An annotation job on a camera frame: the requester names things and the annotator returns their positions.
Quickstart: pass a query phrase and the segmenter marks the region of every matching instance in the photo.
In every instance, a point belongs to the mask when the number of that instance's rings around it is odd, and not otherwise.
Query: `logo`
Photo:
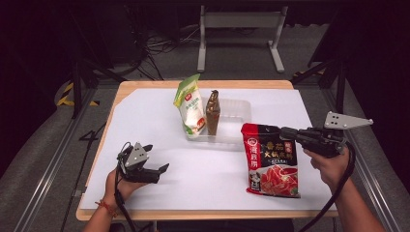
[[[205,126],[205,119],[204,118],[199,119],[196,125],[198,126],[198,129],[200,130],[203,126]]]
[[[256,138],[249,138],[248,139],[248,144],[249,144],[249,146],[256,146],[257,139]]]
[[[192,98],[192,94],[185,95],[185,101],[189,101]]]

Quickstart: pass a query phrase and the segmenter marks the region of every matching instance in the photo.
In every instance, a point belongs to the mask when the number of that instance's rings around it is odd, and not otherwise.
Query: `black cable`
[[[154,58],[153,58],[150,54],[148,54],[148,58],[149,58],[149,59],[151,60],[151,62],[153,63],[153,65],[154,65],[154,67],[155,67],[155,70],[157,71],[157,74],[158,74],[158,76],[160,77],[160,79],[163,80],[163,77],[162,77],[162,75],[161,75],[161,72],[160,72],[160,70],[158,69],[157,65],[155,64]]]
[[[74,192],[76,191],[76,188],[78,187],[78,182],[79,182],[79,179],[81,177],[82,170],[84,169],[84,165],[85,165],[85,161],[87,160],[88,153],[91,150],[91,145],[93,144],[94,140],[96,140],[97,134],[99,134],[99,132],[105,127],[105,125],[106,125],[106,122],[104,124],[102,124],[102,126],[96,132],[94,132],[93,130],[91,130],[89,132],[89,133],[91,133],[91,135],[90,135],[90,138],[88,140],[87,151],[85,152],[84,158],[82,159],[82,164],[81,164],[81,167],[79,169],[77,178],[75,180],[75,184],[74,184],[74,187],[73,187],[73,193],[70,197],[69,205],[67,206],[66,214],[64,215],[64,219],[63,219],[63,223],[61,225],[60,231],[64,231],[64,227],[66,226],[67,217],[69,216],[70,208],[72,207],[72,203],[73,203]]]
[[[158,54],[161,54],[161,53],[169,53],[169,52],[171,52],[172,50],[174,50],[175,48],[177,48],[180,45],[185,45],[185,44],[190,43],[190,41],[191,41],[190,37],[195,35],[195,33],[197,33],[198,31],[199,31],[199,27],[197,27],[193,32],[191,32],[189,35],[187,35],[184,39],[180,39],[179,42],[177,42],[177,43],[175,43],[173,41],[165,41],[165,40],[162,40],[160,42],[153,41],[154,44],[148,44],[146,46],[146,49],[151,55],[158,55]],[[151,46],[154,46],[154,45],[162,45],[162,48],[161,49],[151,48]]]
[[[325,215],[325,213],[331,208],[331,206],[335,203],[336,199],[340,195],[341,190],[344,187],[344,184],[346,183],[347,179],[352,175],[353,170],[355,168],[355,161],[356,161],[356,152],[355,149],[353,148],[352,144],[349,142],[346,142],[347,148],[349,149],[349,161],[347,163],[346,170],[344,171],[343,175],[340,178],[340,181],[338,183],[337,189],[335,193],[332,195],[332,197],[329,199],[328,203],[323,207],[323,209],[319,212],[319,214],[311,220],[308,224],[306,224],[300,232],[307,231],[311,226],[316,223],[319,219]]]
[[[155,67],[154,67],[154,65],[153,65],[153,64],[151,64],[150,62],[145,61],[145,60],[144,60],[144,62],[145,62],[145,63],[147,63],[149,66],[151,66],[151,68],[152,68],[152,69],[154,69],[154,68],[155,68]]]
[[[130,143],[130,142],[127,142],[127,143],[124,145],[123,149],[121,150],[121,154],[123,153],[124,148],[126,147],[127,144],[130,144],[130,146],[131,146],[131,143]],[[118,174],[119,174],[119,172],[121,171],[121,170],[120,170],[120,169],[121,169],[121,161],[122,161],[122,155],[119,155],[119,156],[118,156],[117,168],[116,168],[116,170],[115,170],[115,185],[114,185],[114,188],[115,188],[115,190],[114,190],[114,191],[115,191],[115,193],[114,193],[115,202],[117,203],[118,208],[120,208],[121,212],[123,213],[124,217],[126,218],[127,223],[129,224],[129,226],[130,226],[132,232],[136,232],[136,227],[138,227],[138,226],[136,226],[136,225],[133,223],[133,221],[132,221],[132,219],[131,219],[131,217],[130,217],[130,214],[128,213],[127,209],[124,207],[125,201],[124,201],[124,199],[123,199],[123,196],[121,195],[120,190],[118,189],[118,184],[123,180],[122,178],[121,178],[120,180],[118,180]],[[146,228],[150,227],[150,226],[148,226],[148,225],[142,227],[142,228],[139,230],[139,232],[142,232],[142,231],[144,231]]]
[[[156,80],[154,77],[152,77],[151,75],[149,75],[148,73],[146,73],[146,71],[145,71],[142,67],[141,67],[141,69],[138,68],[138,70],[139,70],[140,73],[144,74],[144,75],[147,76],[148,78],[150,78],[150,79],[152,79],[152,80]]]

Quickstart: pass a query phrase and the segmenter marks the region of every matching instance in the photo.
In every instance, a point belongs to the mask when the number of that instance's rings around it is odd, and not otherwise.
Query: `snack bag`
[[[184,129],[187,134],[200,134],[205,128],[204,108],[198,89],[199,74],[183,80],[174,99],[179,108]]]
[[[300,197],[294,140],[280,139],[280,128],[244,124],[241,129],[249,167],[247,192]]]

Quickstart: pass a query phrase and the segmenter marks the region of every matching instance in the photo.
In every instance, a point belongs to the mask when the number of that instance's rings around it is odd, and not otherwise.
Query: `white paper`
[[[213,89],[201,89],[202,97]],[[278,127],[311,127],[297,90],[218,89],[220,98],[249,101],[251,122]],[[319,172],[297,144],[301,198],[246,192],[248,162],[244,146],[187,141],[173,105],[176,89],[138,89],[114,109],[105,142],[80,209],[96,209],[105,178],[126,142],[152,144],[145,168],[169,163],[157,184],[137,190],[126,202],[133,210],[321,210],[331,197]],[[242,137],[240,127],[233,136]]]

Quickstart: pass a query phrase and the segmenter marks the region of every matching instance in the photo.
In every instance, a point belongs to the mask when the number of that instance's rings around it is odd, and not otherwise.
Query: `brown bottle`
[[[217,135],[218,122],[220,120],[220,99],[218,90],[213,90],[206,105],[206,119],[208,135]]]

